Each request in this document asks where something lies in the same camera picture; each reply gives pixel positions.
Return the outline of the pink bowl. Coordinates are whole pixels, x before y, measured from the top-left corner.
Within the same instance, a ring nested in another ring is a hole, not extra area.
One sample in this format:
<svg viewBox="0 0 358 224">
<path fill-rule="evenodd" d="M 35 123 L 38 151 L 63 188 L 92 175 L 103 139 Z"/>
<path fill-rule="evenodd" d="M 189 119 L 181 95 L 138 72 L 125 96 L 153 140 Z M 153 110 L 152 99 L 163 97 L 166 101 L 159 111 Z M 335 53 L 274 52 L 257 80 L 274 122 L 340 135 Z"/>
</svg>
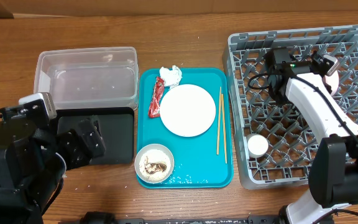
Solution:
<svg viewBox="0 0 358 224">
<path fill-rule="evenodd" d="M 339 75 L 335 71 L 331 76 L 325 75 L 323 77 L 323 83 L 327 91 L 331 96 L 334 96 L 339 88 Z"/>
</svg>

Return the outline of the wooden chopstick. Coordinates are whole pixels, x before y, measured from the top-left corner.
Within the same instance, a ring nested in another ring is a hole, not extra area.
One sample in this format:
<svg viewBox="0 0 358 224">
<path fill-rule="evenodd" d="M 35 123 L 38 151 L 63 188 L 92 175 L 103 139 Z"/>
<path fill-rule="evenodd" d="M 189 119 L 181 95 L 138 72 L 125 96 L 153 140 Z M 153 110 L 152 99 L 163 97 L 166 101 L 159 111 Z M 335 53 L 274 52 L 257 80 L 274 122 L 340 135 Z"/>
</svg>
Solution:
<svg viewBox="0 0 358 224">
<path fill-rule="evenodd" d="M 225 109 L 224 109 L 224 95 L 221 93 L 221 109 L 222 109 L 222 122 L 223 122 L 223 146 L 224 146 L 224 160 L 227 164 L 227 146 L 226 146 L 226 121 L 225 121 Z"/>
<path fill-rule="evenodd" d="M 220 144 L 220 125 L 221 125 L 221 86 L 219 87 L 218 95 L 218 130 L 217 130 L 217 143 L 216 143 L 216 155 L 219 155 Z"/>
</svg>

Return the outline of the grey bowl with food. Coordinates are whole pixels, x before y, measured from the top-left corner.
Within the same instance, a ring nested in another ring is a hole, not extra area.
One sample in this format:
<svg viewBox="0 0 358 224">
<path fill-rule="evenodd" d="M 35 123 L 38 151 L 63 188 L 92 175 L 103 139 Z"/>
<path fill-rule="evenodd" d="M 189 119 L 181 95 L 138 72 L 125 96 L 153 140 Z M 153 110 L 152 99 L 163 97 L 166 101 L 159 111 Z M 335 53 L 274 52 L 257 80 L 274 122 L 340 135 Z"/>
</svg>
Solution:
<svg viewBox="0 0 358 224">
<path fill-rule="evenodd" d="M 138 178 L 148 184 L 167 180 L 175 166 L 172 152 L 161 144 L 144 146 L 135 157 L 134 168 Z"/>
</svg>

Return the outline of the white cup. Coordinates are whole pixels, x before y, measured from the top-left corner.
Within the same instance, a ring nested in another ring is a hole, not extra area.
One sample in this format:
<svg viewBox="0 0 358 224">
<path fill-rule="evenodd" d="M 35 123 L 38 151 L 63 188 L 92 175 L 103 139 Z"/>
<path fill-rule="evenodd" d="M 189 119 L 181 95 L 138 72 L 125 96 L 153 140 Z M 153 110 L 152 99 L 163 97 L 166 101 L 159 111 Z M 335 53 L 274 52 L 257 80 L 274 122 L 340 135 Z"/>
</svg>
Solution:
<svg viewBox="0 0 358 224">
<path fill-rule="evenodd" d="M 264 136 L 260 134 L 250 134 L 246 137 L 246 140 L 250 157 L 257 159 L 268 151 L 269 143 Z"/>
</svg>

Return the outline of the red snack wrapper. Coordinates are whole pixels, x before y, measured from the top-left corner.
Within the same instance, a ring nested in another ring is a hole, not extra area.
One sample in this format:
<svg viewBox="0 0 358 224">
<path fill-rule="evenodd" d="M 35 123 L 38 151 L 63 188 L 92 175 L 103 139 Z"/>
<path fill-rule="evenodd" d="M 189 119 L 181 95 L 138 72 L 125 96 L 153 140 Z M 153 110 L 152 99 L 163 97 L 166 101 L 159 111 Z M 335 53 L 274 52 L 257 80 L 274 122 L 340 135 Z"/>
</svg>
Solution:
<svg viewBox="0 0 358 224">
<path fill-rule="evenodd" d="M 164 80 L 160 77 L 157 77 L 154 85 L 152 99 L 148 110 L 149 118 L 157 118 L 160 116 L 160 100 L 162 99 L 164 91 L 165 91 Z"/>
</svg>

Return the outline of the large white plate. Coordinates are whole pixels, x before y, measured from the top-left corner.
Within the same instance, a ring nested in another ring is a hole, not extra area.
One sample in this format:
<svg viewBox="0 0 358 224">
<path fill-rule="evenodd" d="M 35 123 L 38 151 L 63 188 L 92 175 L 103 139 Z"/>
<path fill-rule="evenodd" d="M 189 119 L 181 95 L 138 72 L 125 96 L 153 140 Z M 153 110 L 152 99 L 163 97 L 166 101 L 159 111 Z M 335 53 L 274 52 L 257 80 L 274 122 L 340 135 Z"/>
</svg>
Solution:
<svg viewBox="0 0 358 224">
<path fill-rule="evenodd" d="M 205 133 L 216 118 L 216 103 L 204 88 L 183 84 L 169 90 L 160 103 L 163 125 L 177 136 L 191 138 Z"/>
</svg>

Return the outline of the white tissue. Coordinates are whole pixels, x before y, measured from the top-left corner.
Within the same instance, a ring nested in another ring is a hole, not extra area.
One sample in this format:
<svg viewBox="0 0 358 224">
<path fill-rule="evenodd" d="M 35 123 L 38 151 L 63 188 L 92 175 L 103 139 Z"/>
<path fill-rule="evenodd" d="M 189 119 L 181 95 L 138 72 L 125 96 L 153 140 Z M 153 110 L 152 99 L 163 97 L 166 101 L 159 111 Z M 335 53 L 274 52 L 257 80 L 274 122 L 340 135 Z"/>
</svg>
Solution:
<svg viewBox="0 0 358 224">
<path fill-rule="evenodd" d="M 182 71 L 176 65 L 173 65 L 171 69 L 161 67 L 159 74 L 160 78 L 164 81 L 164 86 L 170 89 L 178 86 L 182 79 Z"/>
</svg>

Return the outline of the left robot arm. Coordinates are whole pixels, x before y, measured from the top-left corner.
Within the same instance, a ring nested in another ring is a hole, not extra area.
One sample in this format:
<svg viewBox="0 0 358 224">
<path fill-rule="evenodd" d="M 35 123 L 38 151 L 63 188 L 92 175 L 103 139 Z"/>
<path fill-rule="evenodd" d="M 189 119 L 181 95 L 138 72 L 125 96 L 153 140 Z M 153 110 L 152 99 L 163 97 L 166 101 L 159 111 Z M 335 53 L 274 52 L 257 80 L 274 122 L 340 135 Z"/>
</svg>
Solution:
<svg viewBox="0 0 358 224">
<path fill-rule="evenodd" d="M 57 134 L 49 127 L 55 115 L 43 106 L 0 112 L 0 223 L 42 223 L 65 172 L 104 155 L 99 118 L 83 118 Z"/>
</svg>

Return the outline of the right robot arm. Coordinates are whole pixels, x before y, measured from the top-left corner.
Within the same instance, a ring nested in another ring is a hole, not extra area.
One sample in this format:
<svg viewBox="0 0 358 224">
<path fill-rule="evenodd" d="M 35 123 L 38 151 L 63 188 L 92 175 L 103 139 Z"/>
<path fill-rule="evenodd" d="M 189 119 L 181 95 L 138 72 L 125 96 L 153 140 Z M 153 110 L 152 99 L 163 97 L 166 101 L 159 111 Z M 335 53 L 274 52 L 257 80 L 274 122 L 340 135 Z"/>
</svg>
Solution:
<svg viewBox="0 0 358 224">
<path fill-rule="evenodd" d="M 308 190 L 282 207 L 275 223 L 333 223 L 336 213 L 358 204 L 358 124 L 333 99 L 339 86 L 339 61 L 313 52 L 297 60 L 287 48 L 264 55 L 269 95 L 293 104 L 312 130 L 318 151 L 308 175 Z"/>
</svg>

